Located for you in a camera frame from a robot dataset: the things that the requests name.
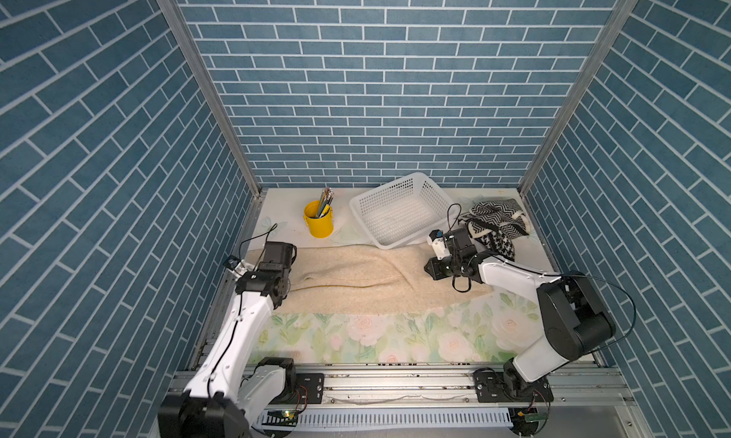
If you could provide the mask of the beige knitted scarf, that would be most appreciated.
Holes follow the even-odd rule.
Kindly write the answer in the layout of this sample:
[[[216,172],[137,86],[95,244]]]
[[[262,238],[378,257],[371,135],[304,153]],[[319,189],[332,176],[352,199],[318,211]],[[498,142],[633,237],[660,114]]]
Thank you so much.
[[[367,245],[304,248],[289,275],[278,314],[405,314],[476,299],[493,287],[466,278],[434,280],[426,244],[390,251]]]

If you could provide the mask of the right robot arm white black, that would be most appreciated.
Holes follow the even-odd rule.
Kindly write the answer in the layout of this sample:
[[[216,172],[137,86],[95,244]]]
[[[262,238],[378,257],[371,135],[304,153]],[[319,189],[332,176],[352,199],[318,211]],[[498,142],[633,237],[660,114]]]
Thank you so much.
[[[434,230],[428,244],[435,256],[425,266],[434,280],[466,278],[499,286],[536,304],[544,335],[504,364],[505,388],[523,390],[580,359],[616,333],[616,324],[591,279],[579,272],[531,270],[491,251],[480,252],[465,229]]]

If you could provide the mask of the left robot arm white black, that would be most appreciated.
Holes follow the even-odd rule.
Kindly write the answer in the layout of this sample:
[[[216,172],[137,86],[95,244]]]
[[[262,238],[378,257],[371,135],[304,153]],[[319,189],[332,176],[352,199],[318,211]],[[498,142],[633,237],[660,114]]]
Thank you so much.
[[[230,309],[219,336],[180,393],[165,397],[157,422],[162,437],[251,437],[265,407],[296,392],[291,358],[268,357],[245,377],[247,362],[273,312],[289,293],[295,245],[265,243],[257,265],[230,257],[234,274]]]

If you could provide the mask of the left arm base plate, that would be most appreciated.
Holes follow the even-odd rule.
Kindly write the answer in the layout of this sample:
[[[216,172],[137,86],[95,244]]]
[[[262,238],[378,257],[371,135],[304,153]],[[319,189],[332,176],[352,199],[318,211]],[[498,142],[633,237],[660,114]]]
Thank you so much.
[[[323,401],[325,390],[325,375],[323,373],[297,373],[296,379],[291,386],[275,397],[272,405],[295,405],[300,406],[320,405]]]

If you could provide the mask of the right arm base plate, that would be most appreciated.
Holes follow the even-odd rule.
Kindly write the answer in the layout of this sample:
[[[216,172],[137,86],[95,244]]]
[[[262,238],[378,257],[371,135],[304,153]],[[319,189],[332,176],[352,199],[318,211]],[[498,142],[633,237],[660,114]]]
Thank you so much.
[[[483,368],[472,373],[479,403],[552,403],[554,395],[546,377],[525,382],[516,371]]]

